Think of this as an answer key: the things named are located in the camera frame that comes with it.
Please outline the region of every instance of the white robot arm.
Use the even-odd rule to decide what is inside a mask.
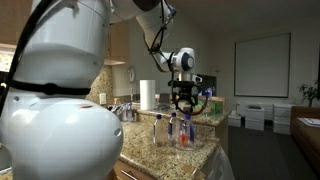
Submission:
[[[14,179],[102,179],[113,168],[121,123],[84,100],[103,66],[109,23],[137,17],[159,69],[183,74],[171,86],[192,102],[193,50],[160,49],[170,9],[160,0],[33,0],[0,103],[0,142]],[[159,14],[166,18],[155,21]]]

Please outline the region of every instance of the granite countertop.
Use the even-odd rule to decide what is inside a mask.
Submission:
[[[170,112],[169,111],[157,111],[157,110],[141,110],[137,109],[137,112],[139,114],[145,114],[150,116],[155,116],[156,114],[162,114],[165,118],[170,118]],[[203,116],[203,115],[197,115],[192,116],[191,120],[195,124],[202,124],[202,125],[208,125],[208,126],[219,126],[220,123],[229,115],[229,110],[224,110],[222,114],[216,115],[216,116]],[[184,115],[182,113],[177,113],[178,117],[183,117]]]
[[[139,122],[123,123],[124,143],[120,160],[155,179],[195,179],[182,170],[189,165],[201,170],[217,147],[214,127],[196,126],[195,150],[185,151],[176,147],[155,147],[152,142],[154,116],[140,114]]]

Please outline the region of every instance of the white wall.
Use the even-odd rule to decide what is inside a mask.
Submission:
[[[264,37],[291,32],[291,62],[289,80],[289,98],[245,98],[234,96],[234,48],[240,40]],[[237,101],[259,101],[275,103],[302,102],[302,94],[298,86],[303,83],[312,84],[318,77],[320,44],[320,18],[296,19],[276,27],[261,27],[250,32],[234,33],[224,37],[212,38],[213,66],[221,69],[217,74],[218,96],[226,97],[227,107],[234,109]]]
[[[134,94],[139,94],[139,80],[156,80],[156,93],[169,93],[167,83],[171,73],[158,71],[152,56],[148,53],[143,39],[143,32],[138,22],[133,19],[129,22],[129,63],[112,66],[113,95],[123,96],[130,94],[130,83],[127,69],[129,65],[136,68],[136,83],[133,84]],[[211,63],[209,36],[204,34],[192,22],[179,13],[174,19],[174,26],[169,37],[163,42],[163,50],[175,50],[182,47],[191,47],[195,50],[196,65],[194,73],[210,75]]]

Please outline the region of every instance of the ceiling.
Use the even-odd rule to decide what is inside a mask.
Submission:
[[[320,0],[167,0],[211,35],[320,17]]]

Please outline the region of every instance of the bottle cap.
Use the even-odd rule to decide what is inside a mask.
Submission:
[[[159,119],[159,120],[161,119],[161,117],[162,117],[161,114],[157,114],[156,115],[156,118]]]
[[[184,118],[185,118],[186,120],[190,120],[191,116],[190,116],[189,114],[186,114],[186,115],[184,116]]]

